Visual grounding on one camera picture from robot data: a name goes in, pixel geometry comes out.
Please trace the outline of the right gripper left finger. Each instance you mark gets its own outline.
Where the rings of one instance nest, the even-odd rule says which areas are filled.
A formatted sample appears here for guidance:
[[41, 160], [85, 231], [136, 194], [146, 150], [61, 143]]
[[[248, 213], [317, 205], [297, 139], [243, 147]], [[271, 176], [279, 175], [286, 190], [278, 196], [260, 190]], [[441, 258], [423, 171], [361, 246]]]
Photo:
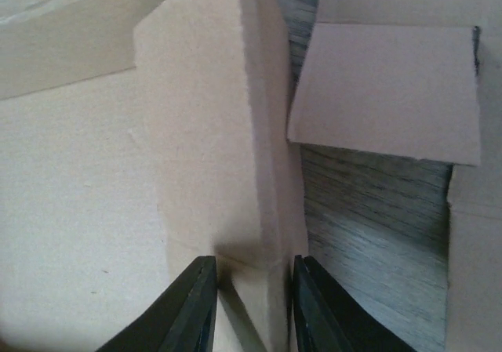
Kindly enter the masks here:
[[216, 307], [216, 258], [199, 256], [143, 314], [98, 351], [211, 351]]

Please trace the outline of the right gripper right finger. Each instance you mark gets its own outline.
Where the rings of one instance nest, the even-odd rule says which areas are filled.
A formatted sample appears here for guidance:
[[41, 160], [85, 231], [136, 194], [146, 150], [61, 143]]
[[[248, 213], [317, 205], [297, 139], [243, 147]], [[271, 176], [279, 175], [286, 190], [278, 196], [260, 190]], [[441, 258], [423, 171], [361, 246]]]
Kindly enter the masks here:
[[299, 351], [413, 351], [313, 257], [294, 259], [293, 310]]

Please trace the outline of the cardboard box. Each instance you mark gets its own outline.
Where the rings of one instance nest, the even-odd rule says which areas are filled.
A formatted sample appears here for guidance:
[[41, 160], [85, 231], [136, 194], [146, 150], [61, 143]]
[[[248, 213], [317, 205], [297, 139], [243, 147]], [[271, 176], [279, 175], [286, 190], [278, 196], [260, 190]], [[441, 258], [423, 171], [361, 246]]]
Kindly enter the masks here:
[[313, 255], [419, 351], [501, 348], [501, 0], [1, 0], [3, 350], [93, 351], [214, 255], [294, 351]]

